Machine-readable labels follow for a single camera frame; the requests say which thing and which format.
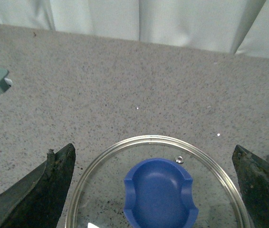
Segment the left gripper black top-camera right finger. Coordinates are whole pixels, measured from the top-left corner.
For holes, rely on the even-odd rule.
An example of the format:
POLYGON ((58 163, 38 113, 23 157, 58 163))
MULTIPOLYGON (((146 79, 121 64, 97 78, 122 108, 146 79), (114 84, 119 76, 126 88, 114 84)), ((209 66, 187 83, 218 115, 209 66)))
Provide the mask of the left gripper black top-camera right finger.
POLYGON ((242 200, 256 228, 269 228, 269 163, 236 145, 232 162, 242 200))

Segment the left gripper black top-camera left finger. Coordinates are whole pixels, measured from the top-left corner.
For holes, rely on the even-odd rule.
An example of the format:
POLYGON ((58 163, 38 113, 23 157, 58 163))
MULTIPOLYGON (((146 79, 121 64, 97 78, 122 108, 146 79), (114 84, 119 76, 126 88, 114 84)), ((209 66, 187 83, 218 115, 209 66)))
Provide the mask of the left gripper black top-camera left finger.
POLYGON ((0 194, 0 228, 55 228, 65 205, 76 160, 69 143, 0 194))

